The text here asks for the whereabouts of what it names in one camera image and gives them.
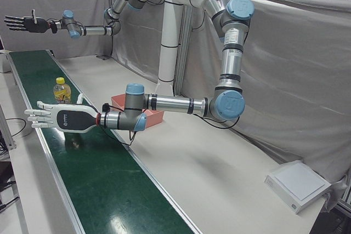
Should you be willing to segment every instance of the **white pillar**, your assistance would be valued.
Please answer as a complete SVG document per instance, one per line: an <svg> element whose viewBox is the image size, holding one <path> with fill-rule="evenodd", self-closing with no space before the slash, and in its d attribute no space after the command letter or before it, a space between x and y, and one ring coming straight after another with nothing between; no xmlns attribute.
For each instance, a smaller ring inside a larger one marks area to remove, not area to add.
<svg viewBox="0 0 351 234"><path fill-rule="evenodd" d="M179 46L180 23L183 4L165 0L160 50L160 65L155 93L173 96L174 73Z"/></svg>

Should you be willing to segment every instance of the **pink container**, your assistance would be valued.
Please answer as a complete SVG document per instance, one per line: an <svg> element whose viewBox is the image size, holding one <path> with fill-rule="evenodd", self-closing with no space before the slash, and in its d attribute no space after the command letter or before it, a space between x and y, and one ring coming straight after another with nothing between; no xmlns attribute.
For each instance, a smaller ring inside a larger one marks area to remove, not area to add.
<svg viewBox="0 0 351 234"><path fill-rule="evenodd" d="M120 94L111 97L112 106L118 107L124 110L124 102L126 101L126 95ZM163 120L163 111L152 111L146 110L144 112L147 116L146 118L146 128L156 125L158 123L162 123Z"/></svg>

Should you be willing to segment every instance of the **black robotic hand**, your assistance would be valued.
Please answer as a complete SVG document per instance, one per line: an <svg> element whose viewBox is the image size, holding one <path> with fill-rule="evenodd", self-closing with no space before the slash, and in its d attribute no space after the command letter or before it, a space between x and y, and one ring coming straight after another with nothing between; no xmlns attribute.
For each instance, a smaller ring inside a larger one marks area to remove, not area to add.
<svg viewBox="0 0 351 234"><path fill-rule="evenodd" d="M37 18L34 9L32 10L32 16L25 16L23 18L5 16L5 18L4 21L10 30L44 33L51 28L53 33L57 32L56 23L54 21L46 21L43 18Z"/></svg>

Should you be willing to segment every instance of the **bottle label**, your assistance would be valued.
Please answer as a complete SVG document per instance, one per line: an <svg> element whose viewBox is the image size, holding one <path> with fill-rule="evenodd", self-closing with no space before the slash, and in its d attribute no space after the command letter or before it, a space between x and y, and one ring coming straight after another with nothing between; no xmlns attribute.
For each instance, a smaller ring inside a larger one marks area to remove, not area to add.
<svg viewBox="0 0 351 234"><path fill-rule="evenodd" d="M57 101L58 104L64 104L65 102L65 97L66 97L66 90L58 90L54 92L55 95L55 100Z"/></svg>

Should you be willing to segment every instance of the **blue joint cap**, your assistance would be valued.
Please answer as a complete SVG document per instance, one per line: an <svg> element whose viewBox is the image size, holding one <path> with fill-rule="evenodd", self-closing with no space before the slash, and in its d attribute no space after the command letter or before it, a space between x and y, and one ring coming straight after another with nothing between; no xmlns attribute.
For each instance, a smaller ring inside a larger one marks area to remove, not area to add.
<svg viewBox="0 0 351 234"><path fill-rule="evenodd" d="M139 83L130 83L127 85L126 94L142 95L144 94L144 86Z"/></svg>
<svg viewBox="0 0 351 234"><path fill-rule="evenodd" d="M141 10L140 8L135 8L135 7L133 7L133 6L130 5L129 3L127 3L127 6L128 6L131 10L134 10L134 11L140 11L140 10Z"/></svg>
<svg viewBox="0 0 351 234"><path fill-rule="evenodd" d="M240 20L250 19L254 13L251 0L230 0L227 4L228 13Z"/></svg>
<svg viewBox="0 0 351 234"><path fill-rule="evenodd" d="M66 18L66 19L73 19L74 13L73 13L72 10L68 10L68 9L67 9L67 10L64 11L63 16L64 16L64 18Z"/></svg>
<svg viewBox="0 0 351 234"><path fill-rule="evenodd" d="M239 92L227 90L216 98L214 108L221 119L234 120L244 111L245 100Z"/></svg>
<svg viewBox="0 0 351 234"><path fill-rule="evenodd" d="M134 126L133 131L134 132L143 131L145 130L145 128L146 128L146 114L141 113L136 125Z"/></svg>
<svg viewBox="0 0 351 234"><path fill-rule="evenodd" d="M69 31L70 37L73 39L78 39L81 35L79 34L78 31L75 30L70 30Z"/></svg>

